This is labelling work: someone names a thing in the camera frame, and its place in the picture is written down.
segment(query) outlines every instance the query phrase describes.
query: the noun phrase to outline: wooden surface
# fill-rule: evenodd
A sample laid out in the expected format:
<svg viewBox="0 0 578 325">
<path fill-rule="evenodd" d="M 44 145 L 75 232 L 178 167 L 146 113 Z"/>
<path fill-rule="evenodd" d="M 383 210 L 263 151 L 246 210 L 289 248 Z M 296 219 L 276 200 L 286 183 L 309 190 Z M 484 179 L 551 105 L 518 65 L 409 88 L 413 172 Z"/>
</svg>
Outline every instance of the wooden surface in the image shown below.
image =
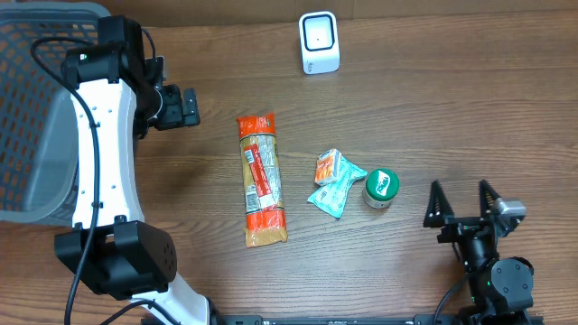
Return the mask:
<svg viewBox="0 0 578 325">
<path fill-rule="evenodd" d="M 126 0 L 94 2 L 112 14 L 125 14 L 151 27 L 288 23 L 320 10 L 330 10 L 341 20 L 578 9 L 574 0 L 164 0 L 162 4 L 139 0 L 138 5 Z"/>
<path fill-rule="evenodd" d="M 179 272 L 222 312 L 266 317 L 433 312 L 462 276 L 439 230 L 422 228 L 429 184 L 478 214 L 477 181 L 520 197 L 526 220 L 502 256 L 536 267 L 535 308 L 578 321 L 578 12 L 343 22 L 341 66 L 305 77 L 294 23 L 153 29 L 170 81 L 194 87 L 202 123 L 151 132 L 136 178 L 147 222 L 168 231 Z M 237 116 L 276 112 L 289 241 L 247 249 Z M 350 191 L 336 221 L 306 203 L 317 154 L 389 167 L 389 211 Z M 0 225 L 0 323 L 60 323 L 72 274 L 54 257 L 65 228 Z M 468 291 L 447 311 L 470 302 Z M 123 306 L 81 285 L 78 324 Z M 144 311 L 118 323 L 134 324 Z"/>
</svg>

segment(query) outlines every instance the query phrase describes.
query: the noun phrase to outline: green can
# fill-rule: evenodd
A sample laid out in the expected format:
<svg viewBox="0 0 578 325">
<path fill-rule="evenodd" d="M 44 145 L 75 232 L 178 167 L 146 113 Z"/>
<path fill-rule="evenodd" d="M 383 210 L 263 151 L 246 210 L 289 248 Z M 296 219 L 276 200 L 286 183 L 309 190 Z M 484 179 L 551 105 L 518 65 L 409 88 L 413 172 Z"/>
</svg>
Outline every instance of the green can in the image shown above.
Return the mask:
<svg viewBox="0 0 578 325">
<path fill-rule="evenodd" d="M 363 189 L 363 200 L 371 208 L 387 208 L 399 191 L 399 179 L 389 169 L 380 168 L 371 172 Z"/>
</svg>

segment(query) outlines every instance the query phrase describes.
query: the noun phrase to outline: gray plastic bin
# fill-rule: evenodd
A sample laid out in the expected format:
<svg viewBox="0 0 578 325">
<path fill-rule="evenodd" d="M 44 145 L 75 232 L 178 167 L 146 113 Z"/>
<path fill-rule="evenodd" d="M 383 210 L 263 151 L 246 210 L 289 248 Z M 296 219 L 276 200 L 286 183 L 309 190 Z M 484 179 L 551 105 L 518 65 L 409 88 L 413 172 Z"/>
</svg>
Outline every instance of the gray plastic bin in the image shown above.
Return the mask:
<svg viewBox="0 0 578 325">
<path fill-rule="evenodd" d="M 78 135 L 70 93 L 30 56 L 46 36 L 97 41 L 99 17 L 91 3 L 0 4 L 0 220 L 70 226 L 78 191 Z M 43 61 L 60 71 L 66 50 L 39 47 Z"/>
</svg>

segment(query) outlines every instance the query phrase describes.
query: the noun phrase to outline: blue packet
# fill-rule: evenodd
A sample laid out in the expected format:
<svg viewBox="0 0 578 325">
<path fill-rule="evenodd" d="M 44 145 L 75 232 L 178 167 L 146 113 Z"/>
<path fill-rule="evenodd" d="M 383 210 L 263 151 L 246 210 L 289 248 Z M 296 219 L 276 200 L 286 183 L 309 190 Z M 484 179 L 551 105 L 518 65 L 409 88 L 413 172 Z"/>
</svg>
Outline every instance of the blue packet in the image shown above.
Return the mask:
<svg viewBox="0 0 578 325">
<path fill-rule="evenodd" d="M 366 177 L 368 172 L 341 156 L 339 175 L 340 178 L 337 181 L 320 187 L 307 199 L 308 202 L 335 218 L 341 218 L 347 194 L 353 183 Z"/>
</svg>

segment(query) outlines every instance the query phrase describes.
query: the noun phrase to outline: green lid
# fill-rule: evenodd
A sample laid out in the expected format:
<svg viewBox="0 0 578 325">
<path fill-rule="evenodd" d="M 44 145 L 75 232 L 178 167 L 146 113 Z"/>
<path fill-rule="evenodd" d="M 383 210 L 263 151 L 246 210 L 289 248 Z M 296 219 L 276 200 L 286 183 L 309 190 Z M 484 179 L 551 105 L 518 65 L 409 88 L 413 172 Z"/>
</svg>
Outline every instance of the green lid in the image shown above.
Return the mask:
<svg viewBox="0 0 578 325">
<path fill-rule="evenodd" d="M 399 190 L 399 179 L 389 169 L 374 170 L 365 182 L 365 189 L 373 200 L 389 201 Z"/>
</svg>

